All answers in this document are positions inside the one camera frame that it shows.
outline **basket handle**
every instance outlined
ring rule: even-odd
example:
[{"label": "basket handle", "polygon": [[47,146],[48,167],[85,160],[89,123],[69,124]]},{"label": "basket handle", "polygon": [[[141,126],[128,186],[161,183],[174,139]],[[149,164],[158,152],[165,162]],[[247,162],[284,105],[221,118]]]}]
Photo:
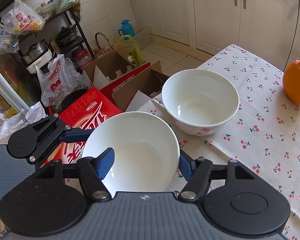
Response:
[{"label": "basket handle", "polygon": [[100,47],[100,44],[99,44],[99,42],[98,42],[98,38],[97,38],[98,34],[100,34],[101,36],[103,36],[103,37],[106,39],[106,41],[108,42],[108,44],[109,44],[111,50],[114,50],[114,47],[112,46],[111,41],[110,41],[110,40],[108,39],[108,37],[105,36],[103,33],[96,33],[96,35],[95,35],[96,44],[97,44],[98,48],[99,48],[100,50],[102,50],[102,48]]}]

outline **wicker basket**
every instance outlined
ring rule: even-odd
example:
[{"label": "wicker basket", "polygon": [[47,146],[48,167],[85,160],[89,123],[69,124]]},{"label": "wicker basket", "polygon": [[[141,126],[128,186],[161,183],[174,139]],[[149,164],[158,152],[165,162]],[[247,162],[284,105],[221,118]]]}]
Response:
[{"label": "wicker basket", "polygon": [[98,38],[97,38],[98,34],[100,34],[101,36],[103,36],[106,39],[106,41],[108,42],[110,49],[114,50],[114,47],[112,46],[111,41],[108,39],[107,36],[105,36],[103,33],[96,33],[95,39],[96,39],[97,48],[94,48],[94,56],[95,56],[95,58],[99,58],[99,57],[101,57],[101,56],[109,53],[109,51],[105,51],[106,48],[102,48],[100,46],[100,44],[98,42]]}]

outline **red lid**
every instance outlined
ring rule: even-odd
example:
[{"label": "red lid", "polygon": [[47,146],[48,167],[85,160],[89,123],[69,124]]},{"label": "red lid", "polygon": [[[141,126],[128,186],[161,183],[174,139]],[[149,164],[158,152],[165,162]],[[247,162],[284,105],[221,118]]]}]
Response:
[{"label": "red lid", "polygon": [[86,49],[80,51],[75,57],[76,59],[81,59],[85,57],[88,54],[88,51]]}]

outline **bowl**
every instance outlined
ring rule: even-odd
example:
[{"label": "bowl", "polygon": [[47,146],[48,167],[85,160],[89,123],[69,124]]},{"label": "bowl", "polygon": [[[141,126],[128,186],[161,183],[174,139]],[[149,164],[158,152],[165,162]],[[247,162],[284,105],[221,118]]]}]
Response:
[{"label": "bowl", "polygon": [[205,69],[187,69],[163,85],[162,103],[184,132],[215,133],[236,114],[239,94],[222,75]]},{"label": "bowl", "polygon": [[179,144],[161,118],[126,112],[101,123],[89,136],[83,157],[114,149],[114,165],[102,181],[112,197],[117,191],[165,191],[179,165]]}]

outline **tile floor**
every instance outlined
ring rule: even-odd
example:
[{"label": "tile floor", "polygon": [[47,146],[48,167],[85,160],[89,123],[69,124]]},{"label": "tile floor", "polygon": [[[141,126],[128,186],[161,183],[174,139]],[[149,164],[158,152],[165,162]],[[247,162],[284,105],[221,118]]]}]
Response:
[{"label": "tile floor", "polygon": [[203,63],[196,58],[159,44],[150,44],[142,51],[142,55],[146,61],[151,63],[160,60],[162,72],[168,76],[181,70],[197,68]]}]

